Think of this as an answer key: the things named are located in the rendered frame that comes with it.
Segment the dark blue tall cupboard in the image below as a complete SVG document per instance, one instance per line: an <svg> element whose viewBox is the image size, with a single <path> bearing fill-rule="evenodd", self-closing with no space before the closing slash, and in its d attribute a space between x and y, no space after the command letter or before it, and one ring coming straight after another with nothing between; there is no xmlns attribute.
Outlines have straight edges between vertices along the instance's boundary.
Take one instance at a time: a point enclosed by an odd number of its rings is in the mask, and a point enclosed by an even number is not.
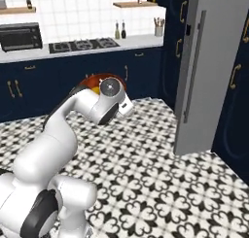
<svg viewBox="0 0 249 238"><path fill-rule="evenodd" d="M159 6L166 8L161 54L161 96L165 103L171 109L174 109L189 0L156 0L156 3L158 3Z"/></svg>

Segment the wooden wall shelf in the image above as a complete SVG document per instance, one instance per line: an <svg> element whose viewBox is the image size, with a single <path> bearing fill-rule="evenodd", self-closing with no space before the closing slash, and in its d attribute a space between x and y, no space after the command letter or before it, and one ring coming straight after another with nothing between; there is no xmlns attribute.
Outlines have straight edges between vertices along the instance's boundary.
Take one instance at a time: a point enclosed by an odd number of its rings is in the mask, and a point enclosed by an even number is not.
<svg viewBox="0 0 249 238"><path fill-rule="evenodd" d="M0 9L0 15L17 15L17 14L32 14L36 13L36 7L12 7L6 9Z"/></svg>
<svg viewBox="0 0 249 238"><path fill-rule="evenodd" d="M113 6L118 8L142 8L142 7L157 7L158 3L142 1L138 2L114 2Z"/></svg>

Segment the orange-brown bowl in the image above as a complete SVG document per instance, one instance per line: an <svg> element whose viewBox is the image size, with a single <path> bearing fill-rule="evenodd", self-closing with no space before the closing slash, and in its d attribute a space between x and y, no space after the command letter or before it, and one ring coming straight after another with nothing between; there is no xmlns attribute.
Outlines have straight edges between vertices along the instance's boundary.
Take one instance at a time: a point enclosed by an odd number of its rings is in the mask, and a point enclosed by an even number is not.
<svg viewBox="0 0 249 238"><path fill-rule="evenodd" d="M124 80L121 77L119 77L117 75L114 75L114 74L111 74L111 73L99 73L99 74L91 75L91 76L83 79L81 81L81 85L86 85L87 87L92 89L95 86L99 87L99 84L100 84L101 80L104 80L104 79L107 79L107 78L110 78L110 77L118 79L122 83L124 88L126 88L126 84L125 84Z"/></svg>

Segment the black gas hob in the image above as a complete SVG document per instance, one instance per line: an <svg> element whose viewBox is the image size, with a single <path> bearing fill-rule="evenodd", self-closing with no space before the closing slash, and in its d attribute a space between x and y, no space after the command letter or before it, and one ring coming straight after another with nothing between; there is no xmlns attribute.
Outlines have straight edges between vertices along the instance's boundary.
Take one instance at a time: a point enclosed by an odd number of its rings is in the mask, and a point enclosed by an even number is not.
<svg viewBox="0 0 249 238"><path fill-rule="evenodd" d="M119 44L112 38L85 39L70 42L50 43L50 53L61 53L71 51L88 51L118 47Z"/></svg>

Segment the black toaster oven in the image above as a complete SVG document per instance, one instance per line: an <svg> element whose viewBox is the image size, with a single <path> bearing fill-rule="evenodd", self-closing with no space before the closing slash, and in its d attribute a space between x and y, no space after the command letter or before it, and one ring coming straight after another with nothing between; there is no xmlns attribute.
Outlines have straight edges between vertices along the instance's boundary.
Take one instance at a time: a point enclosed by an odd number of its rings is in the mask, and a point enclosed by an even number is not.
<svg viewBox="0 0 249 238"><path fill-rule="evenodd" d="M0 25L0 46L2 51L21 51L43 47L38 22Z"/></svg>

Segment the grey fridge door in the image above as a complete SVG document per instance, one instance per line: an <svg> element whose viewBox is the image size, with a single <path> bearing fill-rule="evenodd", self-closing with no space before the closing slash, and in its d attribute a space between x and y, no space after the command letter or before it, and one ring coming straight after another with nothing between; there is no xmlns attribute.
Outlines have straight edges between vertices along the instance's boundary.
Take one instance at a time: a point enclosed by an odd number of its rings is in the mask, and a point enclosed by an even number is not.
<svg viewBox="0 0 249 238"><path fill-rule="evenodd" d="M188 122L184 123L197 25L204 10L191 108ZM189 0L175 104L174 153L182 155L211 148L248 11L249 0Z"/></svg>

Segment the dark blue base cupboards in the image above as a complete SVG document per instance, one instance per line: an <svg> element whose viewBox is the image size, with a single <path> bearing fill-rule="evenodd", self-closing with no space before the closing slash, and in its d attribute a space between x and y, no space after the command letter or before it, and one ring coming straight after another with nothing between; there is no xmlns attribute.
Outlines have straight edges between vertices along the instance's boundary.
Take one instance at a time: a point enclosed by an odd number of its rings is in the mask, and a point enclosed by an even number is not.
<svg viewBox="0 0 249 238"><path fill-rule="evenodd" d="M0 122L45 115L84 79L119 76L129 98L160 95L160 48L0 64Z"/></svg>

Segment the grey utensil pot with tools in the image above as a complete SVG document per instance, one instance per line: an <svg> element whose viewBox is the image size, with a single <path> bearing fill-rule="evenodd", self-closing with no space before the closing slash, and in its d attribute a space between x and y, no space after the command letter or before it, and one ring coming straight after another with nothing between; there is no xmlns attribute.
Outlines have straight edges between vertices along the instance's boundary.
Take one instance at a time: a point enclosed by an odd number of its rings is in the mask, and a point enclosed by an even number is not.
<svg viewBox="0 0 249 238"><path fill-rule="evenodd" d="M160 18L160 17L156 17L156 18L154 18L154 24L155 24L155 36L156 37L161 37L163 27L164 27L164 24L165 24L165 19Z"/></svg>

